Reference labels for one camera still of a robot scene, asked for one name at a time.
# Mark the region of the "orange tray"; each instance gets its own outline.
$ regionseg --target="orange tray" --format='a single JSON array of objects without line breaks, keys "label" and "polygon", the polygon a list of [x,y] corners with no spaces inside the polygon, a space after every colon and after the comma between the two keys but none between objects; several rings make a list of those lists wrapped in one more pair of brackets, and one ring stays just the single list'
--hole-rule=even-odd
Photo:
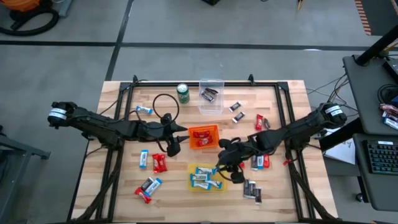
[{"label": "orange tray", "polygon": [[[194,131],[210,131],[210,136],[213,140],[213,142],[206,144],[204,146],[198,146],[197,142],[201,139],[201,138],[195,138],[193,137],[193,132]],[[218,146],[218,126],[217,124],[214,125],[208,125],[208,126],[199,126],[199,127],[191,127],[188,128],[188,133],[189,133],[189,147],[191,149],[205,149],[205,148],[209,148],[209,147],[217,147]]]}]

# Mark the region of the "green soda can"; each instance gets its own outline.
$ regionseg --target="green soda can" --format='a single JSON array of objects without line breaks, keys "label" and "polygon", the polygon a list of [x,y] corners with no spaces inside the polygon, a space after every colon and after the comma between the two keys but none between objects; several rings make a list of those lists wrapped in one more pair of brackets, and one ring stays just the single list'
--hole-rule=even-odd
[{"label": "green soda can", "polygon": [[181,83],[177,86],[177,94],[178,100],[180,103],[188,103],[189,102],[189,89],[188,85],[185,83]]}]

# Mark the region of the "black hose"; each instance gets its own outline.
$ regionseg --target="black hose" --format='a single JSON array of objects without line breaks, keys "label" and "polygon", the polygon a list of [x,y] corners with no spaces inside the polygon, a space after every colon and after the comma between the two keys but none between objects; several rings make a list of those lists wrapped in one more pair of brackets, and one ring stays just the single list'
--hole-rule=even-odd
[{"label": "black hose", "polygon": [[7,34],[7,35],[13,35],[13,36],[19,36],[19,37],[37,35],[37,34],[44,33],[46,31],[50,30],[51,28],[53,28],[57,24],[57,22],[60,18],[58,12],[56,10],[52,9],[51,7],[38,8],[38,9],[34,9],[29,12],[19,12],[19,13],[21,13],[20,18],[16,21],[17,23],[19,23],[18,27],[25,24],[27,21],[31,20],[33,17],[38,16],[40,14],[44,14],[44,13],[52,14],[52,19],[46,25],[36,28],[36,29],[32,29],[32,30],[18,31],[18,30],[8,30],[8,29],[0,27],[0,33]]}]

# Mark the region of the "clear plastic container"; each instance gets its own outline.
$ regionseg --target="clear plastic container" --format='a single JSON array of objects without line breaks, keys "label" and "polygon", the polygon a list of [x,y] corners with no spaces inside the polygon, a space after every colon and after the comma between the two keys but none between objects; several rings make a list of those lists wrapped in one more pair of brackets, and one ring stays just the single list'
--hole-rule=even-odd
[{"label": "clear plastic container", "polygon": [[218,79],[201,79],[199,81],[199,94],[205,91],[206,88],[216,90],[218,94],[212,95],[214,98],[213,102],[208,101],[202,96],[200,97],[199,112],[203,115],[218,115],[223,112],[224,108],[224,80]]}]

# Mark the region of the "orange vacuum hose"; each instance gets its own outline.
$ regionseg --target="orange vacuum hose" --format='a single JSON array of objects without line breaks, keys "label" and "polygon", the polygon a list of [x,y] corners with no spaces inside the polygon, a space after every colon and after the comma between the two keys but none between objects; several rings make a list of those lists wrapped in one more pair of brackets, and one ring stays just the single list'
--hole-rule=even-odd
[{"label": "orange vacuum hose", "polygon": [[41,0],[0,0],[0,3],[11,10],[26,12],[40,5]]}]

